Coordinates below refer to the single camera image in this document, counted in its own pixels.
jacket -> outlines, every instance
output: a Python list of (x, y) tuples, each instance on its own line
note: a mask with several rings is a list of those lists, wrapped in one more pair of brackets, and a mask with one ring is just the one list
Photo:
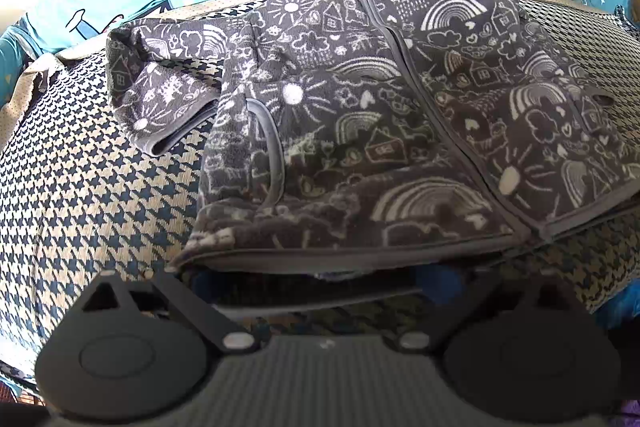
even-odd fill
[[(177, 264), (380, 269), (586, 226), (640, 188), (612, 95), (519, 0), (268, 0), (110, 33), (108, 89), (159, 154), (212, 118)], [(224, 58), (222, 82), (180, 69)]]

jacket sleeve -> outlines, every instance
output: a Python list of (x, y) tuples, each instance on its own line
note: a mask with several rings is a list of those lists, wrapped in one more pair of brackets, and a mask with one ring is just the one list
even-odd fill
[(223, 18), (140, 19), (109, 33), (108, 96), (121, 131), (138, 149), (161, 155), (215, 114), (219, 81), (188, 66), (224, 58), (227, 25)]

houndstooth fabric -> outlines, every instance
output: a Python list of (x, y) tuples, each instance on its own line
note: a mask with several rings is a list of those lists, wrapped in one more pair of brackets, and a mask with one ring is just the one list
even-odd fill
[[(611, 115), (627, 139), (640, 143), (640, 43), (614, 16), (522, 3), (594, 78), (617, 92)], [(217, 78), (222, 73), (215, 62), (181, 67)], [(195, 217), (209, 125), (159, 158), (140, 153), (122, 138), (108, 109), (104, 54), (61, 73), (25, 117), (0, 156), (0, 335), (33, 354), (21, 370), (33, 372), (44, 340), (96, 273), (116, 269), (136, 279), (180, 250)], [(593, 310), (637, 275), (636, 230), (640, 216), (620, 217), (506, 263), (502, 271), (509, 277), (558, 273)], [(393, 330), (400, 320), (410, 328), (424, 313), (424, 300), (387, 299), (249, 325), (265, 333), (357, 333)]]

black and beige houndstooth pattern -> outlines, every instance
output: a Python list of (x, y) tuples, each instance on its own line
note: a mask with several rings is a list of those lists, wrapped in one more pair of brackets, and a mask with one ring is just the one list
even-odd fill
[[(613, 16), (522, 3), (593, 78), (617, 92), (610, 114), (626, 138), (640, 144), (640, 43)], [(34, 357), (97, 272), (114, 268), (128, 279), (140, 277), (181, 248), (194, 221), (209, 123), (167, 155), (141, 154), (121, 137), (108, 109), (103, 63), (104, 54), (93, 55), (60, 74), (0, 156), (0, 334)], [(190, 67), (222, 73), (202, 61)], [(176, 181), (171, 192), (167, 179)], [(639, 230), (638, 215), (613, 219), (502, 270), (510, 277), (558, 273), (593, 310), (637, 276)], [(252, 325), (271, 332), (371, 332), (393, 330), (398, 320), (410, 328), (424, 311), (422, 299), (406, 297)]]

